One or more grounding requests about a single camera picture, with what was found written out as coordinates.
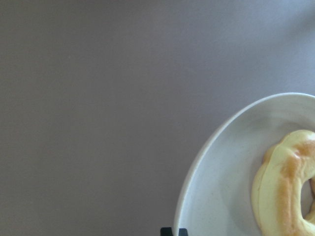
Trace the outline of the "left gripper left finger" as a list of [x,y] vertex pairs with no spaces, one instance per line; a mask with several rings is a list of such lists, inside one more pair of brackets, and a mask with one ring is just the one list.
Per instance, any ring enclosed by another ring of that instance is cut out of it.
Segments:
[[172,236],[172,228],[171,227],[162,227],[160,229],[160,236]]

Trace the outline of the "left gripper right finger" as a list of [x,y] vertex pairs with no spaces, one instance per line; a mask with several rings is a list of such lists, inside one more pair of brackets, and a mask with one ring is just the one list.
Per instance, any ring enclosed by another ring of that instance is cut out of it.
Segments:
[[188,236],[188,231],[186,228],[180,228],[178,231],[178,236]]

